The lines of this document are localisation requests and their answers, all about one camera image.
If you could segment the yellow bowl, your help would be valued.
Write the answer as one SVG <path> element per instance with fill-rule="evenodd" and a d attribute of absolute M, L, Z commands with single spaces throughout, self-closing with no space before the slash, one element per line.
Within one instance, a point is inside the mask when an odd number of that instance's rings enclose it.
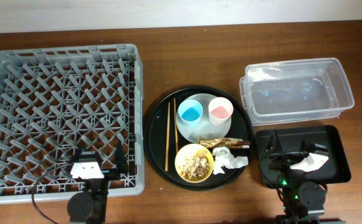
<path fill-rule="evenodd" d="M 200 181 L 197 181 L 197 182 L 191 182 L 191 181 L 188 181 L 188 180 L 185 180 L 181 174 L 180 174 L 180 169 L 179 169 L 179 165 L 181 165 L 181 163 L 183 162 L 183 159 L 185 156 L 189 155 L 189 154 L 194 154 L 198 151 L 204 151 L 206 153 L 206 156 L 207 156 L 207 159 L 209 161 L 209 164 L 210 164 L 210 171 L 209 171 L 209 174 L 203 179 L 203 180 L 200 180 Z M 209 178 L 209 176 L 211 176 L 212 172 L 213 172 L 213 166 L 214 166 L 214 158 L 212 156 L 212 153 L 204 146 L 200 145 L 200 144 L 187 144 L 186 146 L 184 146 L 183 148 L 181 148 L 179 150 L 179 152 L 177 153 L 176 157 L 175 157 L 175 168 L 176 168 L 176 171 L 178 173 L 178 175 L 185 181 L 187 182 L 190 182 L 190 183 L 199 183 L 199 182 L 203 182 L 205 181 L 207 178 Z"/>

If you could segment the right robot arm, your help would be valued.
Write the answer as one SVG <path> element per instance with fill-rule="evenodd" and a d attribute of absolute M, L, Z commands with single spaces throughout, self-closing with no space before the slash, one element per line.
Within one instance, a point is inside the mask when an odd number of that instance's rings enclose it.
<path fill-rule="evenodd" d="M 306 174 L 319 170 L 328 159 L 328 149 L 306 137 L 298 151 L 286 152 L 273 130 L 258 166 L 263 184 L 275 189 L 283 203 L 284 214 L 276 216 L 275 223 L 320 223 L 328 188 L 319 180 L 306 178 Z"/>

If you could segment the gold snack wrapper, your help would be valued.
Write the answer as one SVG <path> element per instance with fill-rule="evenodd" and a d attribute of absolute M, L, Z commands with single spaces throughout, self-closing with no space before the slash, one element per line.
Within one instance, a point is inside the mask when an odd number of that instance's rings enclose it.
<path fill-rule="evenodd" d="M 238 138 L 215 138 L 203 139 L 200 138 L 198 143 L 206 148 L 227 147 L 228 149 L 249 149 L 251 142 Z"/>

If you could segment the pink plastic cup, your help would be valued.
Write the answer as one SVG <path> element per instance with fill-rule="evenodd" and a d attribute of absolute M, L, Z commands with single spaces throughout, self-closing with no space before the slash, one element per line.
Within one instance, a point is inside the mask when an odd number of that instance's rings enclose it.
<path fill-rule="evenodd" d="M 233 104 L 229 99 L 216 97 L 208 105 L 209 120 L 214 125 L 227 121 L 233 114 Z"/>

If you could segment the blue plastic cup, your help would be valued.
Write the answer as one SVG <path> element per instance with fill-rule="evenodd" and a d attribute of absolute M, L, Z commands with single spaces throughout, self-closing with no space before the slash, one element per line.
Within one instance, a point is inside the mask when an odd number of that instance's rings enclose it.
<path fill-rule="evenodd" d="M 189 128 L 198 125 L 203 114 L 203 107 L 197 100 L 184 100 L 178 108 L 182 123 Z"/>

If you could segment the white tissue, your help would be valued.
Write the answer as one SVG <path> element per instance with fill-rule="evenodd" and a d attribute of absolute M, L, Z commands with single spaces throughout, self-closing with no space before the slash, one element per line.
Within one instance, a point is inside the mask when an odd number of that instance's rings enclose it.
<path fill-rule="evenodd" d="M 212 155 L 215 157 L 213 174 L 224 174 L 223 168 L 227 169 L 239 169 L 248 165 L 247 156 L 235 157 L 227 147 L 217 147 L 212 151 Z"/>

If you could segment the food scraps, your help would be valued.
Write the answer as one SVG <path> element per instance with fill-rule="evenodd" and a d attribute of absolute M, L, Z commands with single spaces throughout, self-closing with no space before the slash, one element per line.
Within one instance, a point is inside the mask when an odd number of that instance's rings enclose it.
<path fill-rule="evenodd" d="M 203 180 L 210 171 L 210 164 L 204 151 L 198 151 L 184 157 L 179 165 L 181 176 L 188 181 L 197 182 Z"/>

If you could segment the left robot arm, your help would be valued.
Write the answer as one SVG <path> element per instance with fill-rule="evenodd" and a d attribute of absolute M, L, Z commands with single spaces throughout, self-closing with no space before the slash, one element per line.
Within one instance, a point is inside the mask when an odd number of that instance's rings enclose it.
<path fill-rule="evenodd" d="M 84 190 L 68 201 L 70 223 L 105 222 L 109 181 L 120 180 L 121 175 L 129 171 L 121 141 L 118 141 L 114 153 L 116 167 L 112 169 L 102 169 L 99 152 L 86 151 L 84 146 L 79 147 L 68 162 L 72 166 L 72 178 L 85 184 Z"/>

